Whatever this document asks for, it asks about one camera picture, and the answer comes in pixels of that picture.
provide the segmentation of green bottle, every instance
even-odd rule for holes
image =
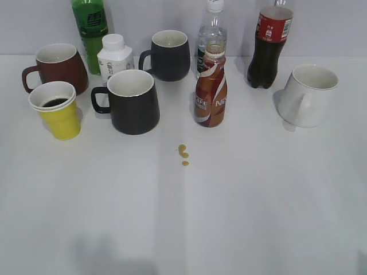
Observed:
[[[87,52],[91,74],[100,74],[97,54],[102,50],[102,38],[108,33],[103,0],[71,0],[80,37]]]

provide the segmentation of coca-cola bottle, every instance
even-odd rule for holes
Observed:
[[[247,71],[247,80],[253,88],[269,88],[278,72],[278,58],[286,43],[293,12],[284,0],[260,11],[255,32],[255,52]]]

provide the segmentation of plastic bottle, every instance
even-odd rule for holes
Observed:
[[[71,0],[80,37],[87,52],[89,72],[100,74],[97,54],[102,49],[102,37],[108,33],[103,0]]]
[[[275,6],[267,6],[260,11],[255,52],[247,72],[247,80],[253,88],[269,88],[278,73],[278,59],[293,18],[293,12],[285,4],[285,0],[276,0]]]
[[[103,49],[97,54],[103,84],[122,70],[134,68],[132,49],[124,44],[120,34],[108,34],[102,38]]]
[[[227,30],[223,24],[224,0],[206,0],[206,12],[199,29],[197,51],[197,77],[204,69],[206,44],[210,40],[220,39],[227,44]]]
[[[224,64],[224,43],[209,41],[204,55],[204,71],[197,81],[195,96],[195,120],[204,127],[215,127],[224,118],[227,101]]]

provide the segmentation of paper cup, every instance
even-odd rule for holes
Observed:
[[[73,85],[54,81],[34,89],[29,95],[29,103],[47,123],[56,139],[68,140],[77,136],[81,128],[75,98],[76,91]],[[66,101],[55,106],[43,107],[55,99]]]

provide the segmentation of red label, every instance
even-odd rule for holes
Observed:
[[[292,18],[276,20],[268,18],[260,13],[255,36],[271,43],[283,42],[287,40],[291,23]]]

